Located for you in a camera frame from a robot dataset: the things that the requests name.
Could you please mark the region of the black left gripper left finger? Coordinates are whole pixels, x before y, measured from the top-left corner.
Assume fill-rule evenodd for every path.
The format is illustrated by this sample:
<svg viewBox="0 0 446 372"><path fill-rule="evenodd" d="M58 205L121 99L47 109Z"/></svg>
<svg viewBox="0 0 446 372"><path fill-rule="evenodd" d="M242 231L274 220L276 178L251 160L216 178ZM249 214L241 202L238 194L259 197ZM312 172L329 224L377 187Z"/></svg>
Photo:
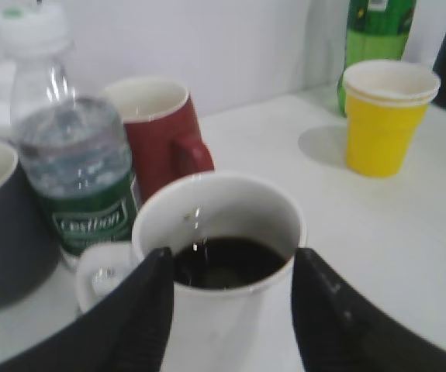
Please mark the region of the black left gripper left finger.
<svg viewBox="0 0 446 372"><path fill-rule="evenodd" d="M173 256L157 248L96 306L0 371L159 371L173 312Z"/></svg>

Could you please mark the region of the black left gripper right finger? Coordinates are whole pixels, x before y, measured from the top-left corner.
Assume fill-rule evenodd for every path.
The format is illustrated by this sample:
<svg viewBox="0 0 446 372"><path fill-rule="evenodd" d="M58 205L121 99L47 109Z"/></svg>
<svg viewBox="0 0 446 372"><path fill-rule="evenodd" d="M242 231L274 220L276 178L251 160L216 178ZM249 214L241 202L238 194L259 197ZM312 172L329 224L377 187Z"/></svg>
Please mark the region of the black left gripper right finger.
<svg viewBox="0 0 446 372"><path fill-rule="evenodd" d="M311 248L296 250L291 313L307 371L446 371L446 351L374 306Z"/></svg>

